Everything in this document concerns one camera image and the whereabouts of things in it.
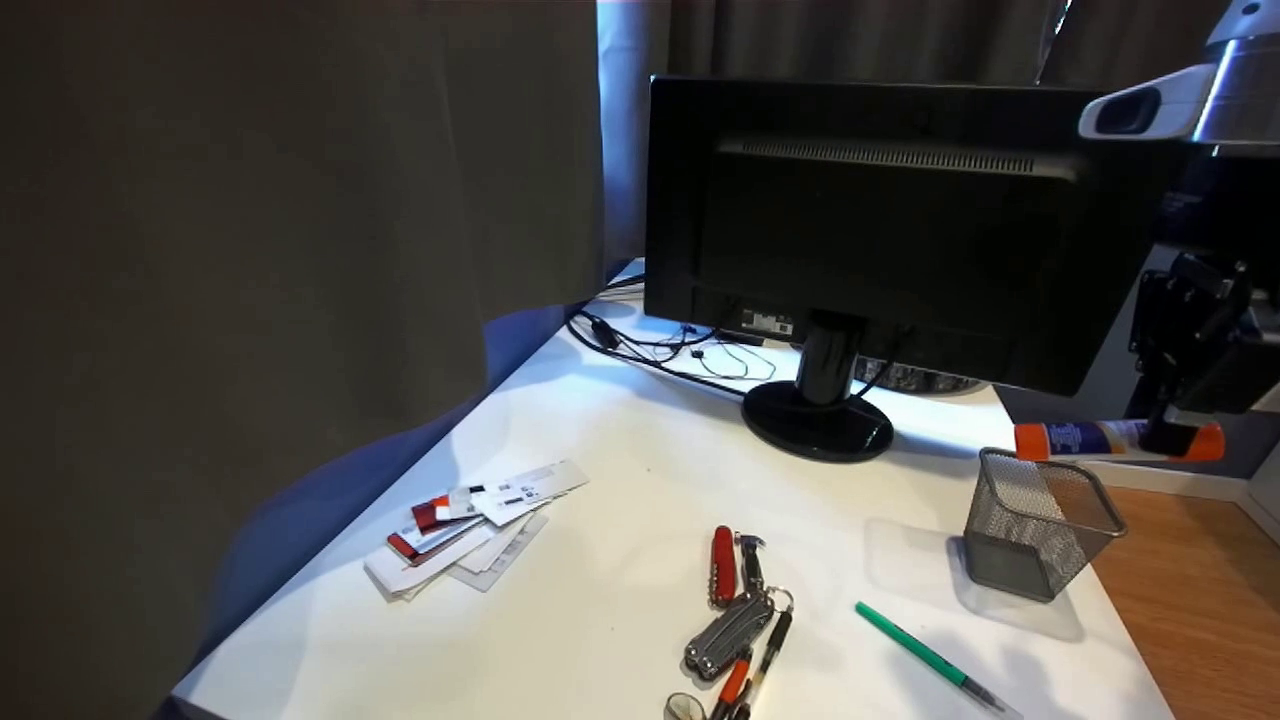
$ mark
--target wooden desk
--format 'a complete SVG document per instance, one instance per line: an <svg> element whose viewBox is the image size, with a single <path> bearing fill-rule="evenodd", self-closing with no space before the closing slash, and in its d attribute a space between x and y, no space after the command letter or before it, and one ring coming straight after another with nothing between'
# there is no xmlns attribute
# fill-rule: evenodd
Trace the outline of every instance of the wooden desk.
<svg viewBox="0 0 1280 720"><path fill-rule="evenodd" d="M1232 502L1110 493L1130 537L1098 576L1174 712L1280 717L1280 543Z"/></svg>

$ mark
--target marker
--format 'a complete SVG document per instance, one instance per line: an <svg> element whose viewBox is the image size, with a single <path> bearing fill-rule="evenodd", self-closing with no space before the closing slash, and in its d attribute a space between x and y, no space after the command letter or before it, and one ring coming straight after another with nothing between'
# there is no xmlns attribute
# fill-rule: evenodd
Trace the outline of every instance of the marker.
<svg viewBox="0 0 1280 720"><path fill-rule="evenodd" d="M856 618L863 618L876 633L886 633L890 642L896 642L904 654L912 654L921 664L930 664L938 676L945 676L948 686L958 686L963 698L980 700L986 707L993 707L997 717L1022 717L1016 707L1010 707L997 691L989 691L986 686L978 686L963 669L958 669L951 659L945 659L938 648L930 648L926 642L918 642L912 633L896 629L890 618L880 618L872 606L851 606Z"/></svg>

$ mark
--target pen holder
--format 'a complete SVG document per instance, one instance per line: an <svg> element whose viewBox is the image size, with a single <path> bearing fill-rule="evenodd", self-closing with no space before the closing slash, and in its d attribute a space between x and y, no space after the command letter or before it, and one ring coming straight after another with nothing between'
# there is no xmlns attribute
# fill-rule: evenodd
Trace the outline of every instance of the pen holder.
<svg viewBox="0 0 1280 720"><path fill-rule="evenodd" d="M1092 472L986 448L960 555L970 580L1047 606L1122 534Z"/></svg>

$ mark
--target paper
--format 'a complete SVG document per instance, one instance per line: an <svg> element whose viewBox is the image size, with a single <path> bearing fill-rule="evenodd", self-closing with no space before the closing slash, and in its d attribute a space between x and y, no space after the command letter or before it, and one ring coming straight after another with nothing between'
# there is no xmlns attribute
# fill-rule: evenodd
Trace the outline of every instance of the paper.
<svg viewBox="0 0 1280 720"><path fill-rule="evenodd" d="M462 555L478 551L480 543L490 543L495 534L490 526L478 526L473 534L466 534L462 539L445 543L436 555L408 563L397 547L382 543L367 560L366 574L372 576L372 584L385 596L406 596L422 584L427 584L431 576L441 576L450 563L455 563Z"/></svg>
<svg viewBox="0 0 1280 720"><path fill-rule="evenodd" d="M450 576L478 589L478 592L490 592L517 563L517 555L533 543L533 537L546 526L548 526L546 515L525 515L525 520L508 526L480 551L453 563Z"/></svg>
<svg viewBox="0 0 1280 720"><path fill-rule="evenodd" d="M506 529L579 483L586 477L574 466L548 466L501 483L486 483L486 493L473 493L473 509L490 515L490 526Z"/></svg>
<svg viewBox="0 0 1280 720"><path fill-rule="evenodd" d="M519 472L513 482L495 482L473 493L473 509L486 520L450 539L445 547L436 547L425 560L406 560L394 543L382 543L378 551L367 551L366 574L372 576L372 584L394 596L394 601L408 601L417 596L417 589L425 589L427 580L436 580L441 574L455 567L453 576L473 584L473 589L491 589L495 576L519 555L519 547L546 529L540 515L527 515L546 505L552 505L557 497L574 493L586 483L586 472L577 472L574 466L546 466L533 472ZM431 543L431 534L425 537L422 529L400 529L400 537L411 547Z"/></svg>

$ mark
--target computer monitor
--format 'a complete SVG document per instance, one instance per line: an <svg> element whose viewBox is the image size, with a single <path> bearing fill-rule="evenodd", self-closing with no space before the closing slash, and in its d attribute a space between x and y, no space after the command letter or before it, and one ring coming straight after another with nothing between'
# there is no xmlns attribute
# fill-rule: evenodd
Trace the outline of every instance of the computer monitor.
<svg viewBox="0 0 1280 720"><path fill-rule="evenodd" d="M868 459L876 356L1075 393L1193 148L1090 146L1092 92L651 79L649 316L800 344L745 396L768 446Z"/></svg>

